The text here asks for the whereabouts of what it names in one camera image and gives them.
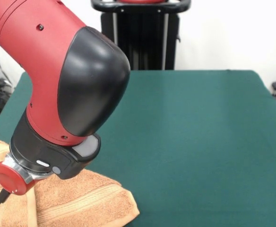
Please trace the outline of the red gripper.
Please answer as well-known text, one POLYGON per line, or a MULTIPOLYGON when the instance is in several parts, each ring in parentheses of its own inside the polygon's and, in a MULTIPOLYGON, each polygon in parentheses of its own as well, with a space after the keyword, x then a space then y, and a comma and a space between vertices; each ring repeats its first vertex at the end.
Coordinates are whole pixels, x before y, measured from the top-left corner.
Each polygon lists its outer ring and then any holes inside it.
POLYGON ((0 162, 0 204, 5 203, 11 193, 15 195, 26 194, 35 182, 40 181, 42 173, 28 170, 17 163, 5 164, 0 162))

